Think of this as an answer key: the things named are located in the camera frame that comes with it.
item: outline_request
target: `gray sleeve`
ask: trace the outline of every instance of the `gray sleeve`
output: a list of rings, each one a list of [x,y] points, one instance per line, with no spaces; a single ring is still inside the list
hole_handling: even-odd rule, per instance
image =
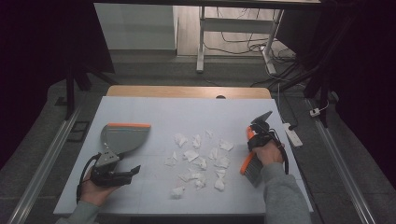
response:
[[[79,201],[73,214],[69,218],[59,218],[56,224],[92,224],[98,213],[98,206]]]
[[[264,166],[262,178],[265,181],[266,223],[311,223],[305,197],[294,176],[285,175],[281,163],[274,162]]]

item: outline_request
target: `hand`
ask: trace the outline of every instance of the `hand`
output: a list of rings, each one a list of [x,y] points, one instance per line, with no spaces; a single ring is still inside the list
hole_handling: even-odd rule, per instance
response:
[[[283,163],[283,157],[280,150],[277,148],[274,140],[271,140],[263,147],[254,147],[257,157],[262,162],[262,165],[269,165],[273,162]]]
[[[100,207],[105,203],[108,195],[110,195],[114,190],[118,189],[119,187],[103,188],[96,186],[90,180],[91,170],[92,167],[84,177],[84,182],[82,183],[81,189],[81,200],[83,202],[91,203]]]

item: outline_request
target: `white tabletop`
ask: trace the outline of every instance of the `white tabletop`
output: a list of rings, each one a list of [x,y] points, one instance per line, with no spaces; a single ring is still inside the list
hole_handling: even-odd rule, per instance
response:
[[[285,143],[290,161],[290,174],[300,186],[309,209],[304,182],[301,179],[290,144],[283,130],[274,100],[262,99],[191,99],[191,98],[148,98],[148,97],[104,97],[97,110],[85,143],[78,155],[72,173],[64,187],[61,198],[54,210],[55,214],[71,214],[76,207],[76,186],[87,160],[102,152],[100,132],[109,122],[150,123],[151,130],[147,142],[137,150],[127,153],[119,162],[118,171],[129,171],[141,165],[138,175],[131,185],[116,190],[101,208],[101,213],[115,215],[244,215],[265,213],[262,183],[253,188],[245,176],[239,174],[240,166],[248,155],[246,128],[249,123],[263,113],[273,111],[267,120],[280,140]],[[210,138],[205,131],[213,132]],[[183,133],[189,142],[180,148],[175,144],[174,135]],[[197,165],[182,160],[182,154],[192,146],[192,137],[200,134],[202,145],[196,151],[206,159],[206,186],[195,187],[195,181],[182,181],[178,175],[189,172],[189,168],[199,170]],[[226,171],[225,190],[214,188],[217,176],[214,162],[208,158],[212,147],[219,147],[219,140],[234,144],[231,151],[219,150],[227,156],[230,167]],[[177,164],[164,165],[173,152],[177,154]],[[172,199],[171,189],[184,186],[181,199]]]

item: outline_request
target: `white paper scrap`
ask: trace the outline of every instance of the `white paper scrap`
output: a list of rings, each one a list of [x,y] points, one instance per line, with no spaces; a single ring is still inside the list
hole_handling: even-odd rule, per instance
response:
[[[197,189],[201,189],[205,185],[206,185],[206,177],[201,174],[201,176],[197,178],[197,180],[195,180],[195,186],[197,187]]]
[[[215,189],[218,189],[219,191],[224,191],[225,184],[223,178],[219,178],[218,180],[216,180]]]
[[[212,147],[210,150],[209,159],[216,160],[218,158],[218,152],[219,150],[216,147]]]
[[[174,151],[174,154],[172,155],[172,158],[175,160],[175,161],[177,161],[177,155],[176,155],[176,152]]]
[[[231,149],[233,149],[233,144],[225,141],[224,139],[220,139],[219,145],[220,145],[220,149],[224,149],[227,151],[230,151]]]
[[[206,170],[207,168],[206,160],[202,157],[198,157],[198,159],[196,159],[192,163],[198,165],[202,170]]]
[[[172,198],[173,199],[180,199],[181,196],[183,195],[184,189],[185,188],[183,186],[175,188],[175,189],[172,189],[172,191],[171,191]]]
[[[215,173],[218,175],[219,178],[224,178],[225,170],[216,170]]]
[[[192,146],[195,148],[199,148],[201,146],[201,136],[199,134],[196,134],[195,136],[192,137]]]
[[[212,131],[206,130],[205,133],[206,133],[206,135],[207,135],[209,138],[212,138],[212,137],[213,137],[213,132],[212,132]]]
[[[217,167],[222,167],[222,168],[228,168],[228,166],[230,165],[230,159],[228,159],[227,157],[219,157],[216,162],[215,162],[215,166]]]
[[[164,164],[168,165],[168,166],[175,166],[176,165],[176,161],[175,161],[174,158],[166,158]]]
[[[178,177],[184,182],[189,182],[192,179],[191,174],[178,175]]]
[[[199,154],[196,151],[188,150],[183,154],[183,156],[184,156],[185,160],[188,160],[189,162],[191,162],[191,161],[195,160],[199,156]]]
[[[182,133],[175,134],[175,142],[179,147],[183,147],[185,143],[189,141]]]

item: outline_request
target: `wooden board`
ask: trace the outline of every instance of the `wooden board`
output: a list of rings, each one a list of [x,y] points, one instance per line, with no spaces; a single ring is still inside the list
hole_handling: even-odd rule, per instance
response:
[[[237,87],[184,87],[184,86],[111,86],[107,96],[173,97],[173,98],[216,98],[227,99],[271,99],[265,88]]]

